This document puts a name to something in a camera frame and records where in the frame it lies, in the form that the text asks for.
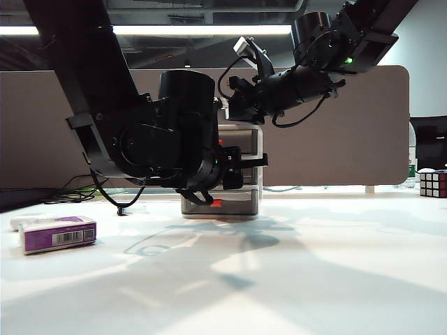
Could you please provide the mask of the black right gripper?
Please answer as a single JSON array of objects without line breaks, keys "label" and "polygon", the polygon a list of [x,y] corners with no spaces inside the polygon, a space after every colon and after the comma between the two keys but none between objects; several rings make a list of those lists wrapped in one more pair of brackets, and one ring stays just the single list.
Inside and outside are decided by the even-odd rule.
[{"label": "black right gripper", "polygon": [[263,125],[264,115],[284,115],[284,107],[274,100],[279,97],[279,87],[285,75],[284,71],[268,75],[263,79],[254,77],[255,84],[238,76],[229,78],[233,95],[229,100],[228,119],[230,121],[251,121]]}]

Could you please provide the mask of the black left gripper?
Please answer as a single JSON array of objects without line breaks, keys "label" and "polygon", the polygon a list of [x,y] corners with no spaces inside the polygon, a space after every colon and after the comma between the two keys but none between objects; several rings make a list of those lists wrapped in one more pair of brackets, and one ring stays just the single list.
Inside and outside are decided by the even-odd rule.
[{"label": "black left gripper", "polygon": [[246,168],[257,168],[268,166],[268,155],[263,153],[262,158],[243,160],[240,148],[223,148],[223,179],[224,190],[240,189],[244,185],[242,170]]}]

